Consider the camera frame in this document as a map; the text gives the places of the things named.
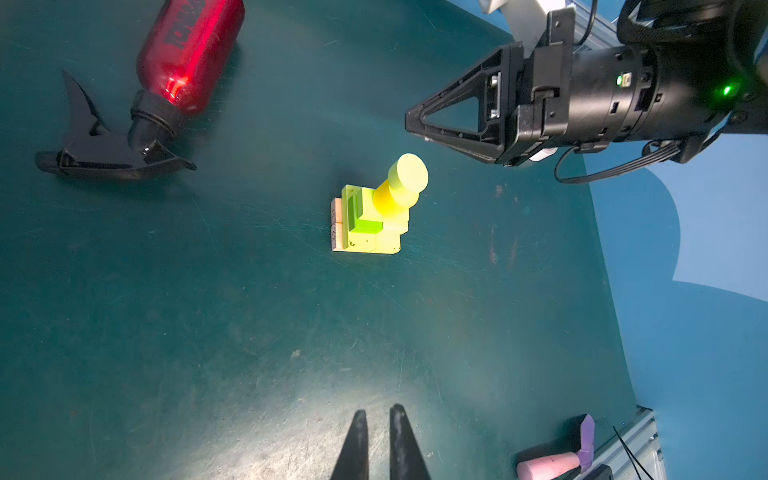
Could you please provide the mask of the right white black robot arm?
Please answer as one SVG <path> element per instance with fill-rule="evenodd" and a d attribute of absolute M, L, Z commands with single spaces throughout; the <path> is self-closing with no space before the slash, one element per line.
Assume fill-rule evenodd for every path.
<path fill-rule="evenodd" d="M 551 149 L 673 144 L 684 163 L 718 125 L 767 130 L 763 1 L 629 1 L 604 47 L 563 1 L 487 1 L 513 35 L 412 107 L 408 132 L 486 164 L 515 167 Z"/>

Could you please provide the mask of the small green cube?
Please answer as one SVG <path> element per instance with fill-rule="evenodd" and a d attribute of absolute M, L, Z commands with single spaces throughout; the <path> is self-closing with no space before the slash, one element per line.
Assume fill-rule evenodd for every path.
<path fill-rule="evenodd" d="M 377 234 L 383 230 L 382 216 L 374 205 L 374 190 L 351 187 L 348 198 L 348 227 L 352 233 Z"/>

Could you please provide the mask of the green cylinder block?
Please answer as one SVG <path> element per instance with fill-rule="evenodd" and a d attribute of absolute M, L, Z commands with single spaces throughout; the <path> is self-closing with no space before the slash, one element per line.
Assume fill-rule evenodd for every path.
<path fill-rule="evenodd" d="M 396 192 L 420 194 L 428 185 L 429 173 L 419 156 L 405 153 L 390 167 L 387 180 Z"/>

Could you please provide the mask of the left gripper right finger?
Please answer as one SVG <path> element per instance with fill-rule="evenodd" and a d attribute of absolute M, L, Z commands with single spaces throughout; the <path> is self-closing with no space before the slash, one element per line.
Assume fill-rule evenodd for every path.
<path fill-rule="evenodd" d="M 424 457 L 405 408 L 395 404 L 390 409 L 390 479 L 430 480 Z"/>

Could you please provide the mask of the long green block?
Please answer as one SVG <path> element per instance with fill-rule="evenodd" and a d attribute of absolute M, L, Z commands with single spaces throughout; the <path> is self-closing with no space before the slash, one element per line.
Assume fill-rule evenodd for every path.
<path fill-rule="evenodd" d="M 380 231 L 374 235 L 375 254 L 395 254 L 401 250 L 401 235 L 394 231 Z"/>
<path fill-rule="evenodd" d="M 373 203 L 374 190 L 346 185 L 342 189 L 342 247 L 346 252 L 371 253 L 383 231 L 383 217 Z"/>
<path fill-rule="evenodd" d="M 408 231 L 410 214 L 394 221 L 383 219 L 372 204 L 355 205 L 353 207 L 350 231 L 362 234 L 377 234 L 378 232 L 394 231 L 400 235 Z"/>

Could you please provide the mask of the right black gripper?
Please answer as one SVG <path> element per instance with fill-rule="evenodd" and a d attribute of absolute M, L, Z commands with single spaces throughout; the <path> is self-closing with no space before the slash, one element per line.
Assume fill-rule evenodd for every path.
<path fill-rule="evenodd" d="M 520 165 L 568 128 L 575 12 L 547 14 L 535 48 L 506 44 L 412 107 L 405 129 L 483 163 Z"/>

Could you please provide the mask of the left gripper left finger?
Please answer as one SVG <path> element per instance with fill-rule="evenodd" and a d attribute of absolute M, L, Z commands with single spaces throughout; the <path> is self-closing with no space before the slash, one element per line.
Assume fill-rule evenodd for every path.
<path fill-rule="evenodd" d="M 353 415 L 330 479 L 369 479 L 369 435 L 364 410 L 357 410 Z"/>

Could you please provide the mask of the yellow cylinder block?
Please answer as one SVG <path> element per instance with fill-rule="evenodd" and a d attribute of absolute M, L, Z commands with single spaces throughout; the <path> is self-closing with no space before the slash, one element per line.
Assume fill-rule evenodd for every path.
<path fill-rule="evenodd" d="M 403 186 L 393 187 L 389 180 L 377 187 L 373 194 L 373 205 L 386 221 L 405 217 L 418 202 L 420 193 Z"/>

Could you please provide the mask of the natural wood block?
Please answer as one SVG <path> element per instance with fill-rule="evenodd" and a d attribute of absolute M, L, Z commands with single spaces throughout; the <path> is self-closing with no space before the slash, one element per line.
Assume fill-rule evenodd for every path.
<path fill-rule="evenodd" d="M 338 252 L 344 250 L 343 234 L 344 227 L 342 223 L 334 223 L 331 226 L 331 249 L 333 251 Z"/>
<path fill-rule="evenodd" d="M 331 201 L 331 223 L 333 225 L 343 223 L 342 199 L 339 197 Z"/>

